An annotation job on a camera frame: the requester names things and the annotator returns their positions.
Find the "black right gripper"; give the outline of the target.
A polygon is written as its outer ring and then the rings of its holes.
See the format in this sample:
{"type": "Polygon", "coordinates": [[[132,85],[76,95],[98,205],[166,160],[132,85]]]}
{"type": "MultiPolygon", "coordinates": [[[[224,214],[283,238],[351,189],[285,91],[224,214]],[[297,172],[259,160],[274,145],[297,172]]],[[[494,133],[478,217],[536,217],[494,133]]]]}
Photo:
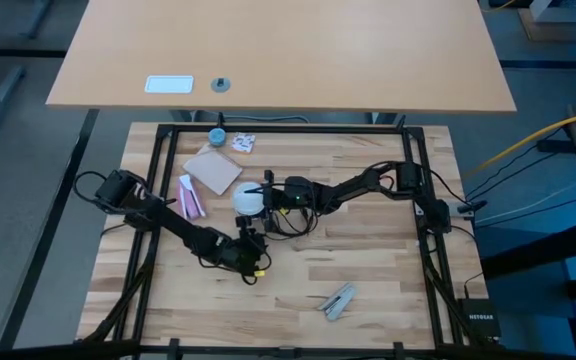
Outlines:
{"type": "MultiPolygon", "coordinates": [[[[264,171],[264,183],[262,194],[273,196],[275,175],[272,170],[264,171]]],[[[317,205],[317,191],[313,182],[300,176],[290,176],[284,181],[277,207],[279,209],[310,209],[315,210],[317,205]]],[[[266,233],[279,233],[281,231],[278,220],[279,210],[273,206],[265,206],[263,209],[263,227],[266,233]]]]}

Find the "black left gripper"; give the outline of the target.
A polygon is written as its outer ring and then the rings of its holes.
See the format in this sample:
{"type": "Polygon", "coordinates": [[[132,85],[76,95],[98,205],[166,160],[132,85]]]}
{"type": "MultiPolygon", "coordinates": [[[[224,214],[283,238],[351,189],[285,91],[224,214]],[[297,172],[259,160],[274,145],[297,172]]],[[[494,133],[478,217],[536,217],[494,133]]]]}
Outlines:
{"type": "Polygon", "coordinates": [[[262,268],[258,265],[266,254],[266,230],[264,222],[256,219],[254,226],[249,216],[237,216],[235,223],[243,237],[229,242],[222,251],[222,265],[240,274],[255,274],[262,268]]]}

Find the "patterned paper card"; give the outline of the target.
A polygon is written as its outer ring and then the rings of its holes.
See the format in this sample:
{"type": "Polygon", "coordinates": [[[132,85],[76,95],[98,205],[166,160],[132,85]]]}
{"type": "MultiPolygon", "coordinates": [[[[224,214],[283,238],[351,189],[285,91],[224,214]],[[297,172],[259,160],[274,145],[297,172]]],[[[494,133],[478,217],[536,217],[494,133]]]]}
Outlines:
{"type": "Polygon", "coordinates": [[[231,142],[232,149],[250,154],[254,148],[256,136],[254,134],[237,132],[231,142]]]}

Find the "pink packet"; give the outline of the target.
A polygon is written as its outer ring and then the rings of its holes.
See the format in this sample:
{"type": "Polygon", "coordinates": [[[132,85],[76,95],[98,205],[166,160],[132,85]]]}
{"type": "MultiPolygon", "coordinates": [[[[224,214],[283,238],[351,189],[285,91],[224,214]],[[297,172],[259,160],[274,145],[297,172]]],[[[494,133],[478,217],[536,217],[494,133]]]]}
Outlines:
{"type": "Polygon", "coordinates": [[[198,192],[188,174],[181,175],[178,178],[179,200],[181,214],[186,220],[194,220],[199,217],[206,217],[206,212],[199,198],[198,192]]]}

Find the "grey stapler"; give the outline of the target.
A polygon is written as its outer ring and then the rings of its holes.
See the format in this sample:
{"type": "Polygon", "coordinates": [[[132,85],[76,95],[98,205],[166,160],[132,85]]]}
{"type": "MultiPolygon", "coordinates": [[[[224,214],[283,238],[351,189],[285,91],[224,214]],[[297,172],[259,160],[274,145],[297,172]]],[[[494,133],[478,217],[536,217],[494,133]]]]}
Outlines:
{"type": "Polygon", "coordinates": [[[336,321],[353,300],[356,291],[357,289],[353,284],[346,283],[321,303],[317,310],[323,312],[328,321],[336,321]]]}

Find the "light wooden desk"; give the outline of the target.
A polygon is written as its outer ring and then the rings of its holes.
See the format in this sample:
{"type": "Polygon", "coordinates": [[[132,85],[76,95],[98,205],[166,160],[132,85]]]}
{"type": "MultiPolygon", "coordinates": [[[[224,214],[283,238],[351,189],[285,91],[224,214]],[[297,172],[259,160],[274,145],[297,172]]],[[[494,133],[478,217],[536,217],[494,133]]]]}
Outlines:
{"type": "Polygon", "coordinates": [[[57,107],[511,113],[475,0],[89,0],[57,107]],[[191,75],[189,94],[144,91],[191,75]],[[231,81],[225,93],[211,82],[231,81]]]}

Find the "white rectangular desk plate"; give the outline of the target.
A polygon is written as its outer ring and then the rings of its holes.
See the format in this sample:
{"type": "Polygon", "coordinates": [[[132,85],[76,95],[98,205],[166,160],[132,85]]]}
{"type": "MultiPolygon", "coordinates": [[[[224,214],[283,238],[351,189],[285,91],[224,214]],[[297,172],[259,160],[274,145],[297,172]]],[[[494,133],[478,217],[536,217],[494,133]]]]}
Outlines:
{"type": "Polygon", "coordinates": [[[189,94],[193,90],[191,75],[151,75],[145,82],[144,91],[151,94],[189,94]]]}

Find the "brown cardboard sheet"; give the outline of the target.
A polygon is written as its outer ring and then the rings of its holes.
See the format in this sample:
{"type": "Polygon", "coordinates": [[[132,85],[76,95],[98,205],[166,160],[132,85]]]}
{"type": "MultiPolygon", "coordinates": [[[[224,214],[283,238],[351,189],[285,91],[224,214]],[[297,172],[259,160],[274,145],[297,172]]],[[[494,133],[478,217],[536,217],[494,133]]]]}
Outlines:
{"type": "Polygon", "coordinates": [[[576,44],[576,0],[532,0],[517,12],[530,41],[576,44]]]}

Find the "black aluminium table frame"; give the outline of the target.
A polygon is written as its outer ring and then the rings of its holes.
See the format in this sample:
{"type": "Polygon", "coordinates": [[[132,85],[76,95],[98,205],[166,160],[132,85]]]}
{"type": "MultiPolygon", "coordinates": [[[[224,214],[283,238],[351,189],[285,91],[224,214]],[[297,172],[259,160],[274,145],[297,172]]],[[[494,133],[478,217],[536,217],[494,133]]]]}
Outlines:
{"type": "MultiPolygon", "coordinates": [[[[244,168],[224,195],[215,195],[197,181],[207,217],[198,225],[212,226],[235,237],[235,213],[230,196],[237,184],[260,180],[264,169],[275,178],[293,174],[324,183],[341,182],[380,160],[421,161],[422,153],[439,165],[448,184],[461,193],[457,164],[445,126],[409,127],[403,149],[394,126],[341,126],[299,124],[231,124],[232,133],[257,136],[251,154],[220,150],[244,168]]],[[[155,193],[166,183],[173,197],[182,165],[208,143],[208,123],[133,123],[120,168],[152,179],[155,193]]],[[[153,278],[145,309],[139,312],[141,288],[131,301],[122,340],[141,335],[145,351],[166,352],[172,338],[179,352],[190,354],[259,355],[284,358],[394,357],[394,343],[402,343],[407,356],[430,356],[442,340],[448,350],[479,355],[475,341],[430,280],[425,279],[418,240],[417,215],[409,200],[393,201],[378,194],[352,200],[335,214],[320,218],[310,235],[290,241],[272,241],[273,265],[265,277],[248,286],[238,274],[200,267],[182,240],[163,230],[159,235],[153,278]],[[316,308],[345,283],[356,296],[336,321],[328,321],[316,308]]],[[[437,280],[453,282],[449,294],[463,295],[466,279],[481,272],[479,254],[463,231],[437,240],[440,247],[429,256],[437,280]]],[[[134,233],[127,226],[101,238],[77,337],[90,335],[121,295],[130,254],[137,264],[145,259],[152,236],[134,233]]]]}

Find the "black network switch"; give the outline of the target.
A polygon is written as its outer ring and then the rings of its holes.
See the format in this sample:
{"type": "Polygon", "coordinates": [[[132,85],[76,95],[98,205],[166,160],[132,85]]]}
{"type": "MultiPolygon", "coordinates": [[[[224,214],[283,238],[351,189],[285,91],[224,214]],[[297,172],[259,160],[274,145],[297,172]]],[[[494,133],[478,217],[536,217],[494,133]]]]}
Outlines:
{"type": "Polygon", "coordinates": [[[499,338],[501,328],[494,304],[489,299],[464,298],[459,304],[472,326],[483,336],[499,338]]]}

